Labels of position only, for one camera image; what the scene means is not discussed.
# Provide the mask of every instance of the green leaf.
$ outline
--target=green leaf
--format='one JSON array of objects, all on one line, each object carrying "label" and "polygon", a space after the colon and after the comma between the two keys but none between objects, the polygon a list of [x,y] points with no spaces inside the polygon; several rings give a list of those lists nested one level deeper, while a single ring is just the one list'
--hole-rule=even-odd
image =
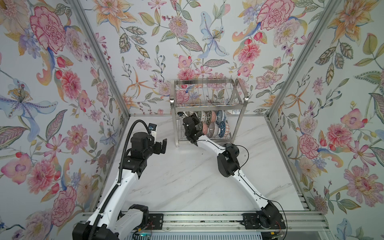
[{"label": "green leaf", "polygon": [[152,94],[153,94],[153,92],[150,92],[150,93],[148,93],[147,95],[145,95],[145,99],[146,99],[146,100],[147,100],[147,99],[150,99]]},{"label": "green leaf", "polygon": [[348,43],[340,43],[340,51],[347,59],[353,58],[353,49]]},{"label": "green leaf", "polygon": [[369,71],[369,72],[365,72],[365,73],[362,73],[362,74],[354,76],[354,77],[357,79],[360,79],[360,80],[365,80],[365,81],[372,83],[372,84],[379,84],[381,81],[380,74],[381,74],[381,72],[379,72],[379,71]]},{"label": "green leaf", "polygon": [[328,86],[331,83],[333,76],[334,76],[334,67],[333,67],[333,63],[331,63],[328,67],[327,74],[325,75],[325,80],[327,81]]},{"label": "green leaf", "polygon": [[331,212],[333,213],[334,212],[334,206],[333,206],[333,203],[331,201],[328,201],[328,207],[331,210]]},{"label": "green leaf", "polygon": [[58,114],[56,114],[56,117],[48,124],[45,130],[45,137],[47,142],[60,130],[66,111],[66,109],[60,111]]},{"label": "green leaf", "polygon": [[166,40],[168,40],[168,39],[172,39],[172,38],[175,38],[175,37],[176,37],[176,35],[175,35],[173,32],[171,32],[171,31],[166,31],[166,32],[163,34],[163,36],[161,37],[160,42],[164,42],[164,41],[166,41]]},{"label": "green leaf", "polygon": [[371,33],[367,34],[364,45],[362,47],[362,52],[366,55],[371,55],[375,52],[377,47],[377,37]]},{"label": "green leaf", "polygon": [[384,149],[379,147],[370,147],[370,149],[376,155],[377,161],[384,167]]},{"label": "green leaf", "polygon": [[354,201],[352,201],[350,199],[342,199],[339,201],[339,203],[341,203],[348,210],[353,210],[353,209],[361,207],[357,203],[355,203]]},{"label": "green leaf", "polygon": [[384,53],[384,43],[383,43],[383,44],[379,47],[379,49],[377,50],[375,58],[378,58],[378,57],[381,56],[383,53]]},{"label": "green leaf", "polygon": [[297,118],[297,115],[294,114],[294,113],[291,113],[291,114],[288,115],[288,117],[289,117],[290,119],[292,119],[292,118]]},{"label": "green leaf", "polygon": [[342,210],[343,212],[345,212],[345,214],[347,214],[347,210],[344,208],[343,205],[341,205],[339,202],[337,202],[337,206],[339,207],[340,210]]},{"label": "green leaf", "polygon": [[320,16],[322,15],[323,12],[319,12],[319,13],[316,13],[310,20],[310,22],[308,24],[310,24],[311,22],[313,21],[316,21],[318,19],[320,19]]},{"label": "green leaf", "polygon": [[201,6],[200,3],[195,2],[195,1],[190,1],[190,2],[189,2],[189,5],[190,5],[191,7],[193,7],[193,8],[195,8],[195,7],[200,7],[200,6]]},{"label": "green leaf", "polygon": [[384,124],[384,97],[378,93],[370,93],[375,102],[375,112],[381,122]]},{"label": "green leaf", "polygon": [[344,86],[348,82],[348,80],[349,80],[349,78],[346,78],[343,81],[341,81],[341,83],[339,84],[338,87]]},{"label": "green leaf", "polygon": [[151,15],[149,15],[148,13],[139,13],[139,15],[141,16],[141,18],[143,19],[143,21],[146,25],[148,25],[148,26],[155,25],[155,21],[153,20]]},{"label": "green leaf", "polygon": [[271,90],[265,89],[264,91],[257,93],[255,97],[259,98],[259,97],[263,96],[266,93],[271,93]]},{"label": "green leaf", "polygon": [[66,6],[62,3],[56,5],[55,13],[57,15],[63,15],[65,13]]},{"label": "green leaf", "polygon": [[181,11],[181,14],[183,15],[183,17],[189,21],[192,21],[192,18],[191,18],[191,15],[189,14],[188,11]]},{"label": "green leaf", "polygon": [[373,58],[364,58],[364,59],[360,60],[358,63],[355,63],[354,66],[362,67],[362,66],[369,64],[373,60],[374,60]]}]

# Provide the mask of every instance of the red berry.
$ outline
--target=red berry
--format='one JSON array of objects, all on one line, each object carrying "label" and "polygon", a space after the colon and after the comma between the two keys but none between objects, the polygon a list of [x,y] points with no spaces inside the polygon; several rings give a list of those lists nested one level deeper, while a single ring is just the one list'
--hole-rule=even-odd
[{"label": "red berry", "polygon": [[63,76],[63,72],[58,70],[58,71],[56,71],[55,75],[56,75],[57,79],[60,79]]},{"label": "red berry", "polygon": [[336,151],[336,147],[335,147],[333,144],[329,144],[329,148],[330,148],[332,151]]}]

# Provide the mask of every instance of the blue lily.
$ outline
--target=blue lily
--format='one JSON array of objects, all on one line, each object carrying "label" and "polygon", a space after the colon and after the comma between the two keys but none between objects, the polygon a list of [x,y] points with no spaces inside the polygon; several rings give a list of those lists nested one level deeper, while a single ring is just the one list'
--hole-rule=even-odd
[{"label": "blue lily", "polygon": [[207,44],[207,49],[205,50],[204,53],[197,56],[198,58],[208,57],[209,51],[211,49],[215,49],[215,52],[219,56],[229,55],[229,53],[225,51],[225,48],[217,44],[217,42],[220,41],[220,39],[224,35],[224,27],[221,26],[220,28],[216,28],[212,30],[212,33],[211,33],[210,32],[211,25],[212,25],[212,20],[209,14],[207,12],[202,12],[200,31],[204,35],[202,40]]},{"label": "blue lily", "polygon": [[102,136],[100,138],[100,142],[103,143],[104,145],[107,145],[107,144],[116,145],[117,144],[116,138],[118,136],[118,129],[112,134],[111,129],[108,128],[107,136]]},{"label": "blue lily", "polygon": [[39,103],[31,103],[32,97],[28,86],[18,79],[13,79],[13,84],[8,85],[8,95],[12,99],[6,98],[0,94],[0,109],[3,109],[7,118],[15,116],[25,117],[31,126],[28,134],[28,142],[32,142],[40,132],[40,128],[34,117],[38,113],[48,114],[56,109],[57,102],[42,101]]}]

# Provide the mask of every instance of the pink peony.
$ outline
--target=pink peony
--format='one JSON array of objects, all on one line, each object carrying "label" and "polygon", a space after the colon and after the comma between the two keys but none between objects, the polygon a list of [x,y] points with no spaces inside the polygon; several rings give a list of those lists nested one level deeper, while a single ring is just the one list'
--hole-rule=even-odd
[{"label": "pink peony", "polygon": [[25,230],[23,232],[25,240],[41,240],[51,230],[51,213],[49,210],[37,211],[27,218]]},{"label": "pink peony", "polygon": [[106,107],[108,104],[108,84],[107,81],[104,79],[102,83],[96,84],[97,88],[97,96],[96,99],[99,100],[99,102],[103,103],[103,106]]},{"label": "pink peony", "polygon": [[314,159],[319,155],[317,149],[319,145],[316,143],[316,139],[310,135],[304,134],[299,138],[300,150],[309,159]]},{"label": "pink peony", "polygon": [[328,127],[327,137],[336,147],[346,147],[352,141],[352,132],[341,123],[331,124]]},{"label": "pink peony", "polygon": [[317,127],[317,120],[306,117],[300,122],[300,128],[302,133],[313,136],[313,133]]},{"label": "pink peony", "polygon": [[60,227],[70,218],[75,207],[76,196],[76,190],[72,186],[59,192],[51,211],[53,225]]},{"label": "pink peony", "polygon": [[48,47],[57,54],[65,45],[65,31],[60,18],[46,7],[35,7],[35,15],[30,17],[33,33],[43,48]]},{"label": "pink peony", "polygon": [[267,71],[263,76],[256,77],[256,89],[263,89],[273,85],[283,77],[282,74],[275,74],[272,71]]},{"label": "pink peony", "polygon": [[44,192],[53,182],[55,176],[55,166],[53,162],[43,159],[37,162],[31,170],[31,177],[28,178],[29,192],[38,194]]},{"label": "pink peony", "polygon": [[85,90],[81,91],[81,94],[79,95],[79,105],[80,109],[86,112],[86,108],[89,108],[92,106],[91,101],[88,97],[88,94]]},{"label": "pink peony", "polygon": [[12,179],[12,182],[22,184],[31,170],[31,159],[28,154],[23,154],[19,159],[9,161],[1,168],[1,172]]},{"label": "pink peony", "polygon": [[189,93],[184,90],[178,90],[176,92],[176,102],[178,104],[186,103],[189,100]]},{"label": "pink peony", "polygon": [[88,146],[87,130],[83,128],[82,124],[77,125],[77,127],[72,126],[71,130],[67,132],[69,137],[66,137],[64,141],[66,142],[66,148],[68,150],[72,149],[72,154],[77,154],[79,149]]},{"label": "pink peony", "polygon": [[83,42],[77,31],[71,27],[67,27],[65,31],[65,46],[73,54],[75,59],[81,61],[83,57]]},{"label": "pink peony", "polygon": [[380,182],[375,182],[378,179],[376,174],[368,176],[369,168],[367,165],[353,166],[352,171],[345,169],[344,178],[349,181],[347,184],[347,195],[356,197],[359,203],[362,203],[364,197],[365,204],[374,207],[377,202],[384,203],[383,195],[380,193],[384,191],[384,185]]},{"label": "pink peony", "polygon": [[61,77],[61,87],[67,97],[76,99],[81,91],[80,78],[70,70],[65,71]]},{"label": "pink peony", "polygon": [[260,56],[260,52],[260,47],[256,43],[247,44],[241,49],[238,59],[241,63],[250,63]]},{"label": "pink peony", "polygon": [[177,76],[179,80],[190,80],[195,77],[195,72],[191,68],[184,68],[180,70]]},{"label": "pink peony", "polygon": [[277,28],[288,20],[294,7],[295,4],[291,0],[267,0],[257,15],[256,23],[261,23],[260,29]]},{"label": "pink peony", "polygon": [[251,73],[251,70],[253,69],[254,64],[253,63],[246,63],[243,64],[239,70],[237,71],[239,74],[242,74],[244,77],[248,77],[249,74]]},{"label": "pink peony", "polygon": [[192,59],[187,58],[186,56],[179,56],[179,68],[187,68],[191,65]]},{"label": "pink peony", "polygon": [[173,32],[177,37],[182,37],[188,32],[187,22],[180,16],[175,16],[169,21],[168,24],[171,32]]},{"label": "pink peony", "polygon": [[364,123],[362,122],[362,115],[358,108],[355,108],[348,114],[344,115],[340,121],[350,129],[359,129],[364,127]]}]

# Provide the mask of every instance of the orange lily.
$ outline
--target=orange lily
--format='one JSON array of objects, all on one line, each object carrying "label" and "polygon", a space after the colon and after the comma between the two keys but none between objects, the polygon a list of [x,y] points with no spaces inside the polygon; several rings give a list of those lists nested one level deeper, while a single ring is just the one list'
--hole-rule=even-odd
[{"label": "orange lily", "polygon": [[304,103],[304,104],[306,104],[306,103],[305,103],[300,97],[301,97],[301,96],[304,94],[304,92],[307,90],[308,86],[309,86],[309,84],[308,84],[307,87],[304,89],[304,91],[303,91],[302,93],[300,93],[300,95],[298,95],[298,96],[296,96],[296,95],[294,95],[294,94],[289,94],[288,96],[286,96],[286,98],[289,97],[289,96],[291,96],[291,100],[293,100],[293,102],[288,103],[288,105],[289,105],[289,104],[291,104],[291,105],[290,105],[289,107],[286,107],[286,108],[291,108],[291,107],[293,107],[293,106],[297,103],[297,105],[299,106],[299,112],[300,112],[301,115],[303,115],[303,114],[301,113],[300,102],[302,102],[302,103]]},{"label": "orange lily", "polygon": [[137,72],[136,72],[136,70],[135,70],[135,75],[136,75],[136,82],[134,83],[134,84],[131,84],[131,85],[129,85],[128,87],[127,87],[127,90],[125,91],[125,93],[127,93],[128,92],[128,90],[129,90],[129,88],[132,88],[132,89],[135,89],[136,87],[136,92],[135,92],[135,94],[133,94],[134,96],[136,95],[136,93],[137,93],[137,90],[139,90],[139,94],[136,96],[136,98],[140,95],[140,86],[142,86],[142,87],[145,87],[145,88],[149,88],[149,89],[154,89],[154,88],[151,88],[151,87],[148,87],[148,86],[145,86],[143,83],[145,83],[145,82],[148,82],[148,81],[142,81],[142,82],[139,82],[139,77],[137,76]]}]

